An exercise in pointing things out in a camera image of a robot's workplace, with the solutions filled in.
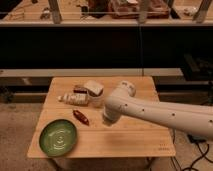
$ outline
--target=ceramic plate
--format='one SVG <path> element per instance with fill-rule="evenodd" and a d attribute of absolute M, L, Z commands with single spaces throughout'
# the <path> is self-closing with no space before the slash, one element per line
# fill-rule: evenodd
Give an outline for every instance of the ceramic plate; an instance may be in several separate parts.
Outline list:
<path fill-rule="evenodd" d="M 75 125 L 64 119 L 49 123 L 42 131 L 39 145 L 47 156 L 56 157 L 69 152 L 77 140 Z"/>

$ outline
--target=black wall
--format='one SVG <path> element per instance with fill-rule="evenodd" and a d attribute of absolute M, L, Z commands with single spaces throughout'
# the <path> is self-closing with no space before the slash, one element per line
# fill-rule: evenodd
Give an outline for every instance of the black wall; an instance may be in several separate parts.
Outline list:
<path fill-rule="evenodd" d="M 0 68 L 179 67 L 212 42 L 213 27 L 0 27 Z"/>

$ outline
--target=brown food item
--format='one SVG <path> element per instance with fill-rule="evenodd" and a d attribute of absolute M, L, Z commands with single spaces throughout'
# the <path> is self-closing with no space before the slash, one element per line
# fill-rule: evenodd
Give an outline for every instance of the brown food item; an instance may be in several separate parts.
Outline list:
<path fill-rule="evenodd" d="M 79 110 L 73 110 L 73 115 L 76 119 L 78 119 L 81 123 L 89 126 L 89 120 L 87 117 L 81 113 Z"/>
<path fill-rule="evenodd" d="M 73 89 L 74 93 L 83 93 L 83 94 L 87 94 L 87 89 L 84 88 L 82 85 L 75 85 L 74 89 Z"/>

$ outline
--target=food package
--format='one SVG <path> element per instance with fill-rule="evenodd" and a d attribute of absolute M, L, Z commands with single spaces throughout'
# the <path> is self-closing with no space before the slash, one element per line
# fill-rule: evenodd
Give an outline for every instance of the food package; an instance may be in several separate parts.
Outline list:
<path fill-rule="evenodd" d="M 113 18 L 138 18 L 141 0 L 110 0 L 108 8 Z M 150 0 L 148 18 L 168 18 L 170 8 L 163 0 Z"/>

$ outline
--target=table leg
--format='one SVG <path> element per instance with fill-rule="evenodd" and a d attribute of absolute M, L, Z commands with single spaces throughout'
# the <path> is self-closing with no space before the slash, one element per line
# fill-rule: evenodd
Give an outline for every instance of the table leg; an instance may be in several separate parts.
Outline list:
<path fill-rule="evenodd" d="M 153 163 L 154 163 L 156 160 L 157 160 L 157 157 L 147 158 L 148 164 L 145 166 L 144 169 L 150 170 L 151 167 L 153 166 Z"/>
<path fill-rule="evenodd" d="M 63 169 L 56 163 L 56 161 L 55 161 L 54 159 L 52 159 L 52 158 L 47 158 L 47 161 L 48 161 L 48 163 L 49 163 L 50 165 L 52 165 L 52 166 L 54 167 L 54 169 L 55 169 L 56 171 L 63 170 Z"/>

